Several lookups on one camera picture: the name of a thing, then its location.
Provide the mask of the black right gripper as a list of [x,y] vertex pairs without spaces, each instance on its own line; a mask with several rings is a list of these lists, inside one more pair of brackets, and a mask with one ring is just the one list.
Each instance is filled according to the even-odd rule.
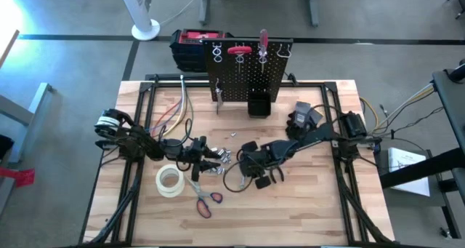
[[254,157],[254,163],[258,166],[258,172],[255,169],[248,169],[247,166],[240,166],[240,172],[244,177],[255,179],[257,189],[266,188],[271,182],[276,183],[277,180],[273,172],[278,171],[280,180],[284,181],[283,170],[280,168],[281,164],[289,159],[291,152],[290,140],[276,140],[271,143],[261,146],[258,151],[257,157]]

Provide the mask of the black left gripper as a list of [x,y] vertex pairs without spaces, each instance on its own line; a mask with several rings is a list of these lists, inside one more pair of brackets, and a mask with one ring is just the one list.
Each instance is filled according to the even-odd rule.
[[210,169],[216,169],[220,167],[221,164],[203,160],[203,155],[207,159],[220,159],[222,156],[219,155],[216,151],[212,151],[207,148],[203,150],[199,147],[188,147],[182,151],[180,157],[181,162],[192,164],[191,180],[199,181],[200,173],[205,172]]

